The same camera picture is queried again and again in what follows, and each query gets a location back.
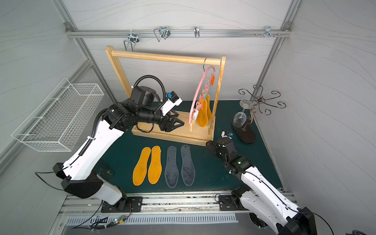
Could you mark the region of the dark grey insole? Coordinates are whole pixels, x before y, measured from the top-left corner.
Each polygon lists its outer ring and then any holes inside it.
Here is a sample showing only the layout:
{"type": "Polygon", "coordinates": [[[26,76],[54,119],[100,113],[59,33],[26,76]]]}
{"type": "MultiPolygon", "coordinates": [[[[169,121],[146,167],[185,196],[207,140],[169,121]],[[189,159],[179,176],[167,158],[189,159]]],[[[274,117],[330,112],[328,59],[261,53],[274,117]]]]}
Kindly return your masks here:
{"type": "Polygon", "coordinates": [[[188,145],[181,147],[182,169],[181,176],[187,187],[193,185],[195,180],[195,167],[192,160],[191,149],[188,145]]]}

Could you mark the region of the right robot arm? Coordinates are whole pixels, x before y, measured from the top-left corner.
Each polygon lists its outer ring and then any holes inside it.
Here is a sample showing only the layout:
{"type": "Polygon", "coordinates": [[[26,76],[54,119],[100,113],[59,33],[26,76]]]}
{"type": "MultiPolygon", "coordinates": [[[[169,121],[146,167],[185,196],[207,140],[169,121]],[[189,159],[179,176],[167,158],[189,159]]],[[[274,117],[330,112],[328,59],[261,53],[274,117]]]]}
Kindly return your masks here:
{"type": "Polygon", "coordinates": [[[248,210],[277,235],[316,235],[314,214],[299,208],[280,193],[245,156],[240,155],[229,137],[208,141],[206,151],[218,157],[230,174],[243,184],[232,191],[232,204],[248,210]]]}

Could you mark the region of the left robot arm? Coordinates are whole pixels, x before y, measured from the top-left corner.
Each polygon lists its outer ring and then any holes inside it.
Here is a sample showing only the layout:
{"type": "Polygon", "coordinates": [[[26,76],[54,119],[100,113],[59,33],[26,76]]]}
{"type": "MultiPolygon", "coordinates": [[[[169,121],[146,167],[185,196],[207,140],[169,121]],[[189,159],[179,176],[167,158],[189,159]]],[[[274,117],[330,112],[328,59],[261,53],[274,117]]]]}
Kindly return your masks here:
{"type": "Polygon", "coordinates": [[[157,97],[152,88],[135,86],[130,98],[100,111],[82,147],[66,162],[53,167],[62,179],[63,191],[81,199],[100,199],[117,212],[126,211],[129,201],[123,190],[99,177],[93,169],[109,147],[140,122],[156,124],[164,132],[184,125],[173,110],[182,99],[175,92],[164,93],[161,103],[154,107],[157,97]]]}

